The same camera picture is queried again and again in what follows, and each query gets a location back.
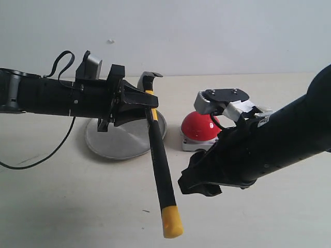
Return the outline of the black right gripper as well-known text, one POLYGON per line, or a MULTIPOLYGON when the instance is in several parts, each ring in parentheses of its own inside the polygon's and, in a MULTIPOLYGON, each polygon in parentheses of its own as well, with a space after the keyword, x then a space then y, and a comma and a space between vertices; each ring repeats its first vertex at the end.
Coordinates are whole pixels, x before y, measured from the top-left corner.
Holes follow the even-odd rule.
POLYGON ((220 141, 207 153, 207 167, 201 162, 204 151, 193 154, 177 181, 181 193, 217 196, 222 193, 220 185, 241 189, 252 186, 261 169, 260 121, 247 119, 234 129, 222 131, 220 141))

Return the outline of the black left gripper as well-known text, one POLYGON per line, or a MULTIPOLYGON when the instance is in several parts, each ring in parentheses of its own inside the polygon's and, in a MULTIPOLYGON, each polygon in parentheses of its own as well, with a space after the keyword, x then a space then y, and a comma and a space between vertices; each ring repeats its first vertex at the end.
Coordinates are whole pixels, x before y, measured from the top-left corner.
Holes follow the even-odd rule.
POLYGON ((121 104, 114 118, 114 126, 119 127, 128 122, 146 118, 145 109, 157 108, 158 97, 141 91, 126 80, 125 67, 113 64, 105 80, 89 79, 85 66, 79 65, 72 92, 73 103, 70 115, 75 117, 96 118, 97 131, 107 132, 108 125, 113 121, 113 108, 116 95, 121 85, 121 104))

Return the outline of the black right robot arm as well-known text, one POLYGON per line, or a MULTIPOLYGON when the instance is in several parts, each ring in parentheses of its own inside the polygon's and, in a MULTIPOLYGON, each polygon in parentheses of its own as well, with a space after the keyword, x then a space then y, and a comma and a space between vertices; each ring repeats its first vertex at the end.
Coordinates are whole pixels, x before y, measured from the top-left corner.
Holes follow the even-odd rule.
POLYGON ((178 185, 183 194, 211 197, 221 186, 245 189, 260 177, 330 151, 330 67, 305 95, 266 118, 221 131, 207 151, 191 156, 178 185))

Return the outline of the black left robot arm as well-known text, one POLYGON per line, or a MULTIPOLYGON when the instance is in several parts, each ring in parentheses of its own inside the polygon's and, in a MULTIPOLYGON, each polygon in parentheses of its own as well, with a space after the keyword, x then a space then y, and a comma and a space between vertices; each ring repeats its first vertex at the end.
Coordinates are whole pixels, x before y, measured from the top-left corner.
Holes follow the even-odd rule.
POLYGON ((125 79, 125 67, 112 65, 105 80, 76 78, 64 81, 1 69, 1 112, 95 118, 97 130, 144 119, 158 107, 158 98, 125 79))

